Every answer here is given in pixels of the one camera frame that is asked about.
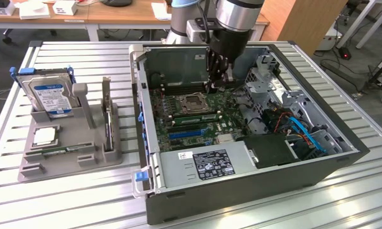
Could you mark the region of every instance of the hard drive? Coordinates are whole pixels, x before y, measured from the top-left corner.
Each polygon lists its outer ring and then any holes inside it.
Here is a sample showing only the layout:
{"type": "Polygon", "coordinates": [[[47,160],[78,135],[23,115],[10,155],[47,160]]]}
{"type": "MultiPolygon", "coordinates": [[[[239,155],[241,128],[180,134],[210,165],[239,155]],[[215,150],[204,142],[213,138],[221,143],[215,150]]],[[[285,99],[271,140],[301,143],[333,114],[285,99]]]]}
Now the hard drive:
{"type": "Polygon", "coordinates": [[[71,68],[19,72],[15,79],[34,111],[46,111],[50,118],[73,115],[71,108],[78,107],[80,102],[71,94],[71,68]]]}

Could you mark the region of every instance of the motherboard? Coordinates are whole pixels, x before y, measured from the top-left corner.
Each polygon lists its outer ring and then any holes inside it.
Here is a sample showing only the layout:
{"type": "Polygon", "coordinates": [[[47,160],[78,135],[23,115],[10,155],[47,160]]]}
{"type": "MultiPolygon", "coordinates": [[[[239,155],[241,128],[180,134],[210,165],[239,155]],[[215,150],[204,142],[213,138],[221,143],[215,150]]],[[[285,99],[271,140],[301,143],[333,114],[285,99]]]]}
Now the motherboard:
{"type": "Polygon", "coordinates": [[[160,152],[235,141],[248,135],[232,89],[215,94],[149,91],[160,152]]]}

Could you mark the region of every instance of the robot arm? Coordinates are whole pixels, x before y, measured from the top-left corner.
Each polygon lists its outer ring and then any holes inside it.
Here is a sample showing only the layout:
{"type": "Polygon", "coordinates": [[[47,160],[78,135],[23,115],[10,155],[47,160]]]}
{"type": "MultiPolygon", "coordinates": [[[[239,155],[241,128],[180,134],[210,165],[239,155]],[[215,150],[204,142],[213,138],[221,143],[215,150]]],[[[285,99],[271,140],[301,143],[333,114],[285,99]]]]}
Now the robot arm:
{"type": "Polygon", "coordinates": [[[216,0],[210,2],[213,6],[205,12],[206,15],[201,15],[201,7],[197,10],[200,3],[196,0],[172,2],[170,34],[166,43],[200,42],[200,37],[202,38],[208,44],[205,66],[212,91],[232,81],[233,61],[243,53],[263,2],[264,0],[216,0]]]}

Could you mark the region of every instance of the blue cable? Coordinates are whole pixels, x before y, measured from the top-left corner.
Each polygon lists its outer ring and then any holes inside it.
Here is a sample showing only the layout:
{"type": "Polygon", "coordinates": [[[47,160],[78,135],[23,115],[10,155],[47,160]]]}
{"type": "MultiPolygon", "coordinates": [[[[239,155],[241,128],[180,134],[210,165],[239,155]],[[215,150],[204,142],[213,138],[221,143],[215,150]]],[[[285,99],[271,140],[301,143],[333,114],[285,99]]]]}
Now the blue cable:
{"type": "Polygon", "coordinates": [[[325,152],[325,150],[320,147],[319,143],[313,140],[313,138],[311,137],[311,135],[308,134],[305,128],[303,127],[301,123],[299,122],[299,120],[293,117],[289,117],[288,118],[293,123],[295,125],[297,125],[299,129],[303,131],[303,133],[305,134],[307,138],[309,139],[309,141],[312,142],[315,148],[323,152],[325,152]]]}

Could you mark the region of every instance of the slotted aluminum surface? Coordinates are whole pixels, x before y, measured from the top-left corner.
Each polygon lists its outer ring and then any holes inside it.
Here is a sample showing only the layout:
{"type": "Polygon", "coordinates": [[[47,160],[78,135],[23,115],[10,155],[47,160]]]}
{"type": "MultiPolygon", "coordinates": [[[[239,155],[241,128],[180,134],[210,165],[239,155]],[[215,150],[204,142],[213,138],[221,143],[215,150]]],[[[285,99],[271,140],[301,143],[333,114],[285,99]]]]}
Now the slotted aluminum surface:
{"type": "MultiPolygon", "coordinates": [[[[39,48],[29,48],[22,67],[43,69],[70,64],[77,82],[88,83],[89,103],[98,103],[101,77],[110,77],[122,164],[69,177],[18,183],[30,104],[14,85],[0,116],[0,228],[382,228],[382,129],[300,49],[287,42],[273,44],[370,147],[370,153],[355,164],[313,187],[149,226],[144,199],[130,195],[129,172],[138,168],[138,157],[129,43],[43,42],[39,48]]],[[[283,69],[281,77],[292,89],[297,88],[283,69]]],[[[243,189],[235,195],[243,195],[243,189]]]]}

